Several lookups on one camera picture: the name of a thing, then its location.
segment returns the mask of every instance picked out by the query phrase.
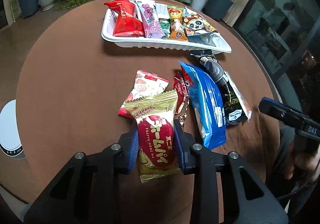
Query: black snack bag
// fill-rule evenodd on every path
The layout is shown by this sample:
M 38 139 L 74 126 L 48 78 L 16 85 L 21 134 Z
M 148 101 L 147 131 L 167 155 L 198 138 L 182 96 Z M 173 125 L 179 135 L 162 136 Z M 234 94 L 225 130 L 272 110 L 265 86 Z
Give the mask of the black snack bag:
M 248 103 L 235 86 L 228 72 L 224 71 L 217 62 L 215 56 L 208 54 L 206 51 L 203 51 L 203 54 L 200 55 L 191 55 L 199 60 L 200 64 L 205 67 L 207 73 L 217 84 L 223 100 L 227 125 L 236 125 L 249 120 L 252 111 Z

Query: brown tablecloth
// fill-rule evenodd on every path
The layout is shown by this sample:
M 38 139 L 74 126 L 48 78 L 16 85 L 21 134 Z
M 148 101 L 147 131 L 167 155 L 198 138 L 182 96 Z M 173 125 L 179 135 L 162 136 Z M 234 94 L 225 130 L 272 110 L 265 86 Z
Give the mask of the brown tablecloth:
M 132 90 L 138 69 L 169 79 L 171 89 L 175 70 L 180 69 L 177 61 L 193 62 L 188 51 L 121 48 L 103 40 L 107 9 L 103 3 L 108 1 L 90 2 L 58 19 L 38 39 L 23 65 L 16 95 L 17 124 L 28 162 L 43 187 L 76 152 L 100 152 L 130 129 L 132 121 L 117 112 Z M 183 6 L 173 0 L 156 2 Z M 228 128 L 226 144 L 215 151 L 237 151 L 264 179 L 279 143 L 278 122 L 257 108 L 262 97 L 272 98 L 270 87 L 245 46 L 206 18 L 231 46 L 231 54 L 217 58 L 252 108 L 251 120 Z M 199 138 L 192 109 L 185 132 Z M 120 194 L 125 223 L 189 223 L 193 176 L 177 174 L 141 184 L 135 169 L 130 176 L 120 177 Z

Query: candy wrapper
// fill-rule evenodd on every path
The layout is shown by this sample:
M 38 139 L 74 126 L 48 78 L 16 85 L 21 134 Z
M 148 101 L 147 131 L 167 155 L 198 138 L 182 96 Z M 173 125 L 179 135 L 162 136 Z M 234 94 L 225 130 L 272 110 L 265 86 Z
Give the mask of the candy wrapper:
M 179 62 L 203 145 L 213 149 L 226 141 L 226 118 L 220 91 L 212 78 L 202 69 Z
M 209 32 L 218 32 L 204 17 L 187 7 L 183 16 L 183 25 L 187 36 L 199 36 Z
M 217 60 L 206 55 L 196 55 L 202 66 L 217 84 L 222 95 L 227 125 L 236 125 L 251 118 L 251 108 L 237 89 L 228 72 L 224 71 Z
M 123 102 L 118 114 L 132 118 L 132 115 L 124 108 L 124 104 L 138 98 L 158 95 L 164 92 L 169 81 L 159 77 L 156 74 L 149 73 L 145 70 L 138 70 L 134 81 L 133 90 Z
M 179 41 L 188 41 L 188 38 L 186 37 L 183 27 L 182 27 L 182 14 L 183 14 L 183 8 L 168 5 L 168 13 L 170 16 L 170 40 L 179 40 Z
M 114 0 L 104 4 L 119 14 L 113 36 L 140 37 L 144 35 L 143 24 L 136 18 L 137 13 L 134 3 L 129 0 Z
M 200 39 L 204 44 L 209 46 L 214 46 L 218 48 L 223 48 L 225 46 L 225 42 L 223 41 L 220 33 L 218 33 L 217 31 L 200 35 Z
M 136 0 L 141 12 L 146 38 L 167 39 L 155 9 L 155 0 Z
M 124 104 L 138 125 L 141 182 L 180 172 L 173 143 L 177 101 L 177 91 L 171 90 Z
M 164 32 L 164 34 L 169 38 L 170 36 L 170 19 L 159 19 L 160 26 Z
M 213 60 L 217 62 L 212 50 L 191 50 L 190 55 L 197 58 L 201 65 L 203 65 L 207 60 Z
M 178 119 L 183 129 L 184 122 L 187 118 L 188 105 L 189 105 L 189 93 L 184 82 L 184 79 L 178 72 L 173 78 L 173 88 L 178 93 L 177 109 L 174 115 L 174 119 Z

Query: metal screw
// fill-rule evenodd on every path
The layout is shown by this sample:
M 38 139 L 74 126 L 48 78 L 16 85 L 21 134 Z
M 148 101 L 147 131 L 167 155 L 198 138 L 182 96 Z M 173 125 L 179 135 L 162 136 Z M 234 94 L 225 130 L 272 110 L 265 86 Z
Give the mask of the metal screw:
M 194 144 L 194 145 L 192 146 L 192 148 L 195 149 L 195 150 L 197 150 L 197 151 L 199 151 L 199 150 L 202 149 L 202 145 L 201 145 L 201 144 Z
M 119 145 L 119 144 L 111 145 L 111 149 L 114 150 L 114 151 L 118 151 L 120 148 L 121 148 L 121 145 Z
M 82 153 L 82 152 L 78 152 L 75 154 L 76 159 L 82 159 L 83 157 L 84 157 L 84 153 Z
M 237 159 L 239 157 L 239 154 L 237 152 L 231 152 L 229 153 L 229 156 L 232 158 L 232 159 Z

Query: red snack bag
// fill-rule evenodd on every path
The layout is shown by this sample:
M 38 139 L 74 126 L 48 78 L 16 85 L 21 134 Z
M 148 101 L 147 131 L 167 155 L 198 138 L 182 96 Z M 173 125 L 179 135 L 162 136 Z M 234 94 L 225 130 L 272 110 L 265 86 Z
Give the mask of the red snack bag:
M 180 172 L 175 158 L 173 115 L 175 90 L 124 103 L 138 124 L 141 182 Z
M 149 73 L 145 70 L 138 70 L 136 79 L 134 81 L 133 90 L 123 102 L 118 114 L 132 118 L 130 112 L 124 108 L 124 104 L 126 102 L 163 93 L 168 84 L 168 80 L 159 77 L 157 74 Z
M 104 4 L 119 14 L 113 36 L 139 37 L 144 35 L 142 22 L 135 18 L 136 6 L 134 3 L 129 0 L 113 0 Z
M 174 115 L 174 119 L 178 119 L 183 129 L 184 122 L 187 118 L 188 105 L 189 105 L 189 93 L 184 82 L 183 77 L 179 72 L 173 78 L 173 88 L 178 94 L 177 109 Z

